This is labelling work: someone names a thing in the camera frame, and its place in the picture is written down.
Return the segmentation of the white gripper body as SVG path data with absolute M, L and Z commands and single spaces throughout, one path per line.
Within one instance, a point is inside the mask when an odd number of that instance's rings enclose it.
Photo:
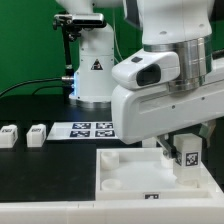
M 157 137 L 224 116 L 224 68 L 206 76 L 206 84 L 189 92 L 168 94 L 164 85 L 112 94 L 112 121 L 126 144 Z

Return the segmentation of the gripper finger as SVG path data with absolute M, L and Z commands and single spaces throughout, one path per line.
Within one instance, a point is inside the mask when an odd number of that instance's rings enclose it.
M 157 136 L 156 140 L 162 147 L 163 155 L 167 159 L 174 159 L 176 157 L 176 147 L 170 142 L 168 134 Z
M 206 121 L 201 124 L 199 135 L 206 140 L 207 146 L 210 146 L 210 139 L 215 128 L 216 128 L 215 120 Z

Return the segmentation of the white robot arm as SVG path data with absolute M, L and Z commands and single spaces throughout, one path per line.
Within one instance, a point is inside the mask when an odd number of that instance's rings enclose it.
M 116 136 L 126 144 L 224 116 L 224 58 L 211 50 L 217 0 L 56 0 L 56 20 L 80 33 L 71 99 L 109 104 Z M 142 31 L 142 47 L 113 59 L 113 29 L 101 9 L 122 7 Z

